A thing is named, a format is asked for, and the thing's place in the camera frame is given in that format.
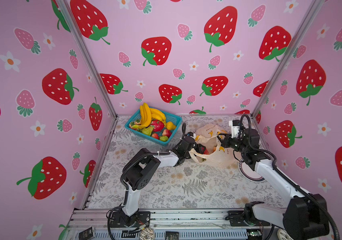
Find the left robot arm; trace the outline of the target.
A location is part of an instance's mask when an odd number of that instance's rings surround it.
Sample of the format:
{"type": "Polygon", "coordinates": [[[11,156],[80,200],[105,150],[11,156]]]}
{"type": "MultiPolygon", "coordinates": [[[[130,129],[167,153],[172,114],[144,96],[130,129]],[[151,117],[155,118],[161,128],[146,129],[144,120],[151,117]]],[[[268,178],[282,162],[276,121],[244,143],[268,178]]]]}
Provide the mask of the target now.
{"type": "Polygon", "coordinates": [[[131,217],[139,210],[141,190],[150,182],[159,168],[175,167],[190,159],[190,151],[199,154],[207,151],[202,144],[196,143],[190,135],[184,135],[179,143],[171,150],[165,152],[151,152],[142,148],[123,168],[120,182],[125,187],[125,197],[122,212],[131,217]]]}

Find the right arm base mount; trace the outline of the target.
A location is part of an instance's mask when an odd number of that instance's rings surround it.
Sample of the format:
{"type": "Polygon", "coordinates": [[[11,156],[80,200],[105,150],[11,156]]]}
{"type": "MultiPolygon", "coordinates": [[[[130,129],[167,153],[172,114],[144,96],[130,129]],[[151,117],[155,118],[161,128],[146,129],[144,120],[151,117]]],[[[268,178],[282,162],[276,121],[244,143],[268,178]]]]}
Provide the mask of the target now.
{"type": "Polygon", "coordinates": [[[250,217],[244,213],[244,211],[228,211],[228,215],[225,217],[226,221],[230,222],[232,227],[269,227],[270,223],[260,221],[254,217],[250,217]]]}

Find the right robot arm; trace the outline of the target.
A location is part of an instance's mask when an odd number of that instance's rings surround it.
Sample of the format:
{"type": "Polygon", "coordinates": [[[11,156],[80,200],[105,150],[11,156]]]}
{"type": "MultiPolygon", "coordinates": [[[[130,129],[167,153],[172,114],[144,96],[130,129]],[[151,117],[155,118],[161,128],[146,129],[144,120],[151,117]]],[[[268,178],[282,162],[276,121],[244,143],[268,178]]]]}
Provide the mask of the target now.
{"type": "Polygon", "coordinates": [[[341,238],[338,227],[327,210],[326,200],[311,194],[276,166],[277,158],[268,150],[259,149],[260,136],[255,129],[234,127],[230,134],[219,134],[222,147],[241,153],[242,160],[263,177],[287,202],[284,209],[253,204],[251,215],[284,229],[294,240],[308,240],[333,233],[341,238]]]}

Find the beige plastic bag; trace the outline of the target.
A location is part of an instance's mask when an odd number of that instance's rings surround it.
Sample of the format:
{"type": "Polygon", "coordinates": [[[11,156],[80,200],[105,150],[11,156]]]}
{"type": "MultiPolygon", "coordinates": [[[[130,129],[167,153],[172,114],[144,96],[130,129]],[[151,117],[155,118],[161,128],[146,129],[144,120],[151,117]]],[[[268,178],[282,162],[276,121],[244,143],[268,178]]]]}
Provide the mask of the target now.
{"type": "Polygon", "coordinates": [[[233,149],[222,147],[218,137],[222,140],[224,136],[219,134],[227,134],[227,132],[218,125],[208,124],[196,130],[194,138],[197,144],[201,144],[206,150],[199,153],[199,150],[191,149],[190,157],[194,162],[200,165],[207,165],[217,168],[227,168],[231,165],[238,166],[241,154],[234,152],[233,149]]]}

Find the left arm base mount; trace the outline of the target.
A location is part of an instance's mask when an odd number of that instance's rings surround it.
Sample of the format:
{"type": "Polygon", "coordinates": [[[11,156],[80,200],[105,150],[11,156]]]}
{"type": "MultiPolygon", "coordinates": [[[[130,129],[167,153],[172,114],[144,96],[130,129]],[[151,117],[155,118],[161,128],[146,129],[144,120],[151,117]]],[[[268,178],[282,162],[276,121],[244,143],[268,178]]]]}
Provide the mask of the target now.
{"type": "Polygon", "coordinates": [[[138,228],[142,225],[148,225],[151,212],[136,212],[128,217],[123,211],[114,212],[110,218],[109,226],[111,228],[138,228]]]}

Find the large yellow banana bunch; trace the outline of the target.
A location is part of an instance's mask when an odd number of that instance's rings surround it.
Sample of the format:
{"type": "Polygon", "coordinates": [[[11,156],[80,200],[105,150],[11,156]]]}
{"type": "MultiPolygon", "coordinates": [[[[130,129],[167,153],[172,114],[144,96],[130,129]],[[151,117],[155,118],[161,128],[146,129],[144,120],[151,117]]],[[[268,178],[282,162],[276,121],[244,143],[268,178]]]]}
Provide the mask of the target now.
{"type": "Polygon", "coordinates": [[[140,107],[140,112],[141,112],[141,125],[140,128],[147,128],[151,122],[152,122],[152,115],[151,115],[151,111],[150,108],[148,106],[147,103],[144,103],[141,107],[140,107]]]}

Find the teal plastic basket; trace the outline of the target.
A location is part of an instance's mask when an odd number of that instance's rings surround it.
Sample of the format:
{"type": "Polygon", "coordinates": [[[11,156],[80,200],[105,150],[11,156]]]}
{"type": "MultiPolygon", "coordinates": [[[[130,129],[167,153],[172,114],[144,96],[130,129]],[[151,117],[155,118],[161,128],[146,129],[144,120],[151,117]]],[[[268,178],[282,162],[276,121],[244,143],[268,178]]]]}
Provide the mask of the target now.
{"type": "Polygon", "coordinates": [[[167,133],[169,135],[167,141],[161,141],[159,139],[163,136],[164,130],[166,130],[166,124],[163,124],[158,120],[153,120],[151,122],[151,124],[149,125],[150,129],[151,129],[151,127],[153,128],[152,133],[150,135],[143,134],[141,132],[141,129],[133,129],[132,128],[132,126],[135,123],[140,123],[140,120],[141,120],[140,110],[137,110],[133,114],[133,116],[125,123],[125,128],[128,129],[129,131],[133,132],[135,135],[138,135],[144,139],[147,139],[151,142],[157,143],[157,144],[162,145],[162,146],[167,146],[171,142],[171,140],[173,139],[175,134],[177,133],[178,128],[181,126],[182,118],[177,116],[177,115],[165,112],[165,111],[162,111],[162,112],[165,114],[166,123],[172,122],[176,126],[176,128],[174,130],[170,130],[170,134],[167,133]]]}

